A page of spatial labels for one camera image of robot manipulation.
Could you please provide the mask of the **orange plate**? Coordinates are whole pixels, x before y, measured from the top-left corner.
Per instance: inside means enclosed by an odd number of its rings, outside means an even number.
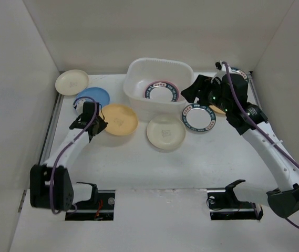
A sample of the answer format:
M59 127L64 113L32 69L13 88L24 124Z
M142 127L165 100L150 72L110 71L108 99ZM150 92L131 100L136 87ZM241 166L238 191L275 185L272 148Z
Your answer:
M215 113L225 115L225 112L222 111L221 109L217 108L216 106L210 105L210 108L211 108Z
M99 115L107 122L106 132L115 136L131 135L138 126L136 113L123 104L106 105L100 110Z

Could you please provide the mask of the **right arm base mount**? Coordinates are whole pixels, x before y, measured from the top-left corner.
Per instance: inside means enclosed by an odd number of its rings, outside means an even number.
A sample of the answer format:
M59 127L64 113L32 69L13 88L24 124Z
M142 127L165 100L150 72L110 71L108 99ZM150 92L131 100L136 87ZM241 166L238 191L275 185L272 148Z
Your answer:
M260 221L264 215L261 205L246 201L241 202L224 188L207 190L206 204L212 221Z

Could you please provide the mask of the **cream plate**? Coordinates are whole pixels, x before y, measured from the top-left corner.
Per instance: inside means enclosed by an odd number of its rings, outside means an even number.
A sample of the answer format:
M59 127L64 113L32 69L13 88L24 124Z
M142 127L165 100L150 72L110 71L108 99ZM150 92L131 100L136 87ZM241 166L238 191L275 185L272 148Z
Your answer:
M77 95L88 87L89 77L82 70L69 70L62 73L55 82L56 91L64 96Z
M177 117L169 114L158 115L147 125L146 134L149 142L161 149L177 149L185 140L186 128Z

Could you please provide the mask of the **patterned rim plate front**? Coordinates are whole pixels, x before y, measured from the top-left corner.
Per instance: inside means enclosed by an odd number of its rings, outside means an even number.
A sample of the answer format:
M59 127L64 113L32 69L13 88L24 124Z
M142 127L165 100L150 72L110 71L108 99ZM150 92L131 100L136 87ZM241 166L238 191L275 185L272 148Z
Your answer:
M160 102L177 102L179 100L179 90L178 88L167 81L166 87L154 88L150 94L150 99Z

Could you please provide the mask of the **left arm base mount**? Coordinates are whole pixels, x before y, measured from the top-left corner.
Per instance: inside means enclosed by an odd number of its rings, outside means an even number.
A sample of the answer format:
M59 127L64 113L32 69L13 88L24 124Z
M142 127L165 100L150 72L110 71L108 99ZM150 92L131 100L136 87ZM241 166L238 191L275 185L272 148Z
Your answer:
M98 191L93 201L81 201L65 215L65 221L113 221L116 191Z

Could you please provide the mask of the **blue plastic plate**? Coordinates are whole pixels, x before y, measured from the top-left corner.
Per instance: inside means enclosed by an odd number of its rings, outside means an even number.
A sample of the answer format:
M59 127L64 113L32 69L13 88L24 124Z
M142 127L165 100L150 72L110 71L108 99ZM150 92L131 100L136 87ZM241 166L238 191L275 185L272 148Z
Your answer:
M102 107L110 104L110 95L105 89L99 87L91 87L81 91L76 96L75 102L73 104L75 110L79 109L78 104L83 99L83 97L93 98L96 102L99 102Z

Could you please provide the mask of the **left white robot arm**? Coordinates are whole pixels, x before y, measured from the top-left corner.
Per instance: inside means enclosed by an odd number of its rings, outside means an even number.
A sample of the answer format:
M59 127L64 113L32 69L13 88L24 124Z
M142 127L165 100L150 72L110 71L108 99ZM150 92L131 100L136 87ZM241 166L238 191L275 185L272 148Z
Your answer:
M92 208L99 203L97 185L70 179L69 169L82 150L108 125L99 115L100 104L85 101L83 112L72 122L59 148L29 174L30 205L49 209L53 214L66 212L77 203Z

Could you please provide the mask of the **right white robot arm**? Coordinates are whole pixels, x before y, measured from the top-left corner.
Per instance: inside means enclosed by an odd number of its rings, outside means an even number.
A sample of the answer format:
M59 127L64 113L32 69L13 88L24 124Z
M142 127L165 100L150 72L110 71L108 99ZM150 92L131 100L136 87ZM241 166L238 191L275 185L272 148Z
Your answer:
M255 209L261 204L287 219L299 211L299 168L285 152L260 107L248 102L248 87L241 75L224 73L214 78L198 75L191 86L180 92L194 108L215 106L225 112L227 122L258 153L277 183L272 190L249 187L246 180L239 179L218 192L211 192L208 204L215 211Z

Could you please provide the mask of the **pink plastic plate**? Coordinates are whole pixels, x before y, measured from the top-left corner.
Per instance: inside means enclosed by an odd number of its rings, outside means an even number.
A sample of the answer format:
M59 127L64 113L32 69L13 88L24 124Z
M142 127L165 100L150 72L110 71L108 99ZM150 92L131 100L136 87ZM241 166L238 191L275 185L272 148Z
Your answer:
M153 89L160 88L160 87L166 87L166 83L163 81L154 81L150 83L145 89L144 97L150 99L150 94L153 91Z

